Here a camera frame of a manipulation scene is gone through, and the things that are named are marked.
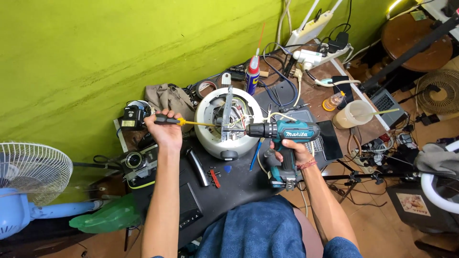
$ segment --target tiled floor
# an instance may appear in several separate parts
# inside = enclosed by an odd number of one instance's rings
[[[409,92],[397,92],[395,98],[401,100],[409,97]],[[414,101],[410,100],[402,104],[402,107],[412,114],[412,119],[415,115]],[[415,127],[414,137],[422,147],[427,142],[434,142],[437,138],[442,137],[455,137],[459,134],[459,118],[454,118],[448,121],[442,121],[429,126],[423,126],[421,123],[417,123]],[[350,166],[359,170],[358,166],[350,163]],[[341,175],[348,173],[347,170],[343,169],[343,166],[339,163],[332,163],[324,171],[324,175]],[[388,180],[388,185],[393,185],[396,181]],[[337,185],[340,188],[346,188],[344,185]],[[365,182],[358,184],[355,189],[361,191],[367,191],[372,193],[383,193],[385,185],[376,185],[374,182]],[[309,198],[307,193],[304,192],[307,204],[309,205]],[[300,191],[282,192],[285,198],[292,202],[295,206],[300,208],[303,212],[306,212],[306,208],[301,196]],[[455,248],[458,241],[457,238],[447,237],[431,237],[427,236],[416,229],[413,229],[399,219],[397,212],[395,211],[394,205],[389,199],[387,193],[382,195],[370,195],[360,192],[353,192],[353,199],[358,204],[376,204],[381,205],[387,202],[386,205],[378,208],[374,206],[359,206],[351,203],[350,200],[346,199],[341,204],[344,211],[349,217],[351,224],[354,228],[357,240],[360,246],[360,251],[365,258],[428,258],[427,253],[419,250],[414,245],[414,240],[422,239],[427,243],[435,244],[439,247],[451,249]],[[309,220],[313,222],[312,214],[309,207]],[[132,245],[134,238],[137,235],[137,231],[134,231],[130,237],[129,246]],[[138,258],[140,257],[140,243],[141,235],[135,242],[133,248],[129,253],[123,251],[124,246],[124,230],[113,232],[109,234],[99,234],[90,239],[87,239],[81,244],[88,248],[87,257],[90,258]],[[45,258],[79,258],[84,248],[79,245],[74,245],[61,252],[54,253],[52,255],[44,256]]]

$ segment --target fan grille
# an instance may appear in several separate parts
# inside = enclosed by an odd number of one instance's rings
[[[53,201],[72,175],[73,165],[63,152],[34,143],[0,143],[0,187],[28,194],[37,206]]]
[[[459,112],[459,72],[438,70],[428,73],[419,80],[417,92],[431,84],[440,88],[440,92],[426,90],[416,97],[423,110],[438,115]]]

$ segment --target tape roll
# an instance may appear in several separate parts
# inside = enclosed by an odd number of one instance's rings
[[[218,89],[218,84],[214,80],[211,80],[211,79],[204,79],[204,80],[199,81],[196,84],[196,88],[195,88],[196,96],[202,100],[205,96],[201,94],[201,91],[208,87],[213,87],[213,90],[216,90]]]

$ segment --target hand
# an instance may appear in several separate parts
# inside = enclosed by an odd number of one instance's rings
[[[162,113],[167,115],[168,118],[174,117],[175,119],[181,118],[180,113],[175,114],[174,111],[169,111],[164,109],[161,111],[156,111],[156,114]],[[182,130],[181,127],[177,124],[167,124],[159,125],[155,124],[156,116],[152,114],[151,116],[144,118],[144,122],[147,125],[148,131],[151,133],[155,139],[158,147],[160,148],[170,148],[174,151],[180,151],[182,147]]]
[[[294,142],[292,140],[283,139],[282,140],[282,145],[284,147],[291,148],[291,149],[294,150],[295,158],[297,160],[295,165],[297,165],[297,166],[298,165],[303,165],[304,163],[307,163],[307,162],[310,162],[310,161],[314,160],[313,155],[311,155],[311,153],[309,153],[309,150],[306,148],[306,146],[304,144],[296,143],[296,142]],[[271,149],[274,149],[274,143],[272,141],[269,143],[269,147]],[[280,162],[284,161],[284,157],[282,157],[282,155],[279,152],[276,151],[274,153],[274,156]]]

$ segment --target camera lens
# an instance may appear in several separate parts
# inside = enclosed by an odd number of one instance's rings
[[[130,153],[126,157],[126,166],[128,166],[129,168],[136,168],[140,165],[141,162],[142,156],[137,152]]]

